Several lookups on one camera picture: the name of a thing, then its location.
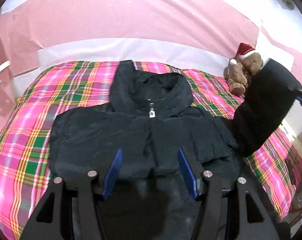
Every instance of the white hat trim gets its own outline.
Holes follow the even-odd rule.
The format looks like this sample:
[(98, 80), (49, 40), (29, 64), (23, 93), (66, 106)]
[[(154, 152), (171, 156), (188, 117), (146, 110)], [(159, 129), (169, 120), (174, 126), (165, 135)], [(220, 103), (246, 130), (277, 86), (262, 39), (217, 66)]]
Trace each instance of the white hat trim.
[(256, 51), (255, 49), (252, 50), (252, 51), (249, 51), (248, 53), (246, 53), (245, 55), (239, 55), (239, 58), (241, 59), (245, 59), (246, 57), (250, 56), (251, 54), (254, 54), (254, 53), (258, 53), (258, 51)]

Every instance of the plaid fabric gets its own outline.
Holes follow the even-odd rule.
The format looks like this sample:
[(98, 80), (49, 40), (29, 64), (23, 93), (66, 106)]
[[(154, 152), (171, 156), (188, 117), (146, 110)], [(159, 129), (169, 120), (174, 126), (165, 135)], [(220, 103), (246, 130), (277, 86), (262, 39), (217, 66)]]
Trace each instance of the plaid fabric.
[[(74, 107), (108, 102), (118, 62), (75, 61), (47, 69), (21, 97), (0, 133), (0, 228), (9, 240), (19, 239), (50, 178), (48, 139), (54, 118)], [(223, 78), (198, 70), (179, 70), (160, 63), (135, 62), (139, 70), (178, 72), (189, 81), (194, 106), (232, 118), (242, 99), (231, 95)], [(284, 160), (289, 158), (299, 182), (302, 160), (278, 129), (247, 159), (269, 194), (279, 217), (289, 209), (295, 187)]]

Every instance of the stuffed animal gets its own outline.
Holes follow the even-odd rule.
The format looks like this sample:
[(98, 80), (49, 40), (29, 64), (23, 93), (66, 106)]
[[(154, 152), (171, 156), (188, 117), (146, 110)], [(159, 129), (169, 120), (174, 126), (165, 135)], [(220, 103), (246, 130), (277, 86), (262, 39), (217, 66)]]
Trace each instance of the stuffed animal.
[(241, 43), (236, 56), (230, 60), (225, 78), (230, 93), (241, 96), (250, 84), (251, 77), (256, 75), (264, 62), (261, 55), (249, 44)]

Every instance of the plaid blanket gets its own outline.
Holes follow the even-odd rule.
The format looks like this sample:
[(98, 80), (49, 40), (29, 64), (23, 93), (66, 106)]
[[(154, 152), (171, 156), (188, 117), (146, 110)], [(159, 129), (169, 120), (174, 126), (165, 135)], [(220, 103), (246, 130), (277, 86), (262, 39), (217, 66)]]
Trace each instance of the plaid blanket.
[[(48, 139), (54, 118), (73, 107), (108, 102), (118, 62), (74, 61), (40, 74), (21, 97), (0, 133), (0, 228), (9, 240), (20, 234), (50, 179)], [(223, 78), (198, 70), (179, 70), (160, 63), (135, 62), (139, 70), (184, 75), (194, 95), (194, 106), (213, 115), (232, 118), (243, 101), (228, 92)], [(299, 182), (302, 160), (279, 129), (247, 159), (279, 218), (288, 213), (296, 188), (285, 164), (293, 164)]]

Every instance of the silver bolt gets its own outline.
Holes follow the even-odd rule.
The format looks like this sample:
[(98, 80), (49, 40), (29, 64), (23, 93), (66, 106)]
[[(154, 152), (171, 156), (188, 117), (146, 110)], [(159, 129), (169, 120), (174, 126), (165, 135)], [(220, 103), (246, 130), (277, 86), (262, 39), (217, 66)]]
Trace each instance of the silver bolt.
[(88, 172), (88, 176), (89, 177), (94, 177), (94, 176), (96, 176), (97, 175), (97, 172), (96, 171), (89, 171)]
[(245, 184), (247, 182), (247, 180), (245, 178), (243, 178), (243, 177), (240, 177), (238, 179), (238, 182), (241, 183), (241, 184)]
[(59, 183), (62, 182), (62, 178), (61, 178), (61, 177), (56, 177), (56, 178), (53, 180), (53, 182), (54, 182), (55, 184), (59, 184)]
[(207, 178), (210, 178), (213, 174), (211, 171), (204, 171), (203, 175), (205, 175)]

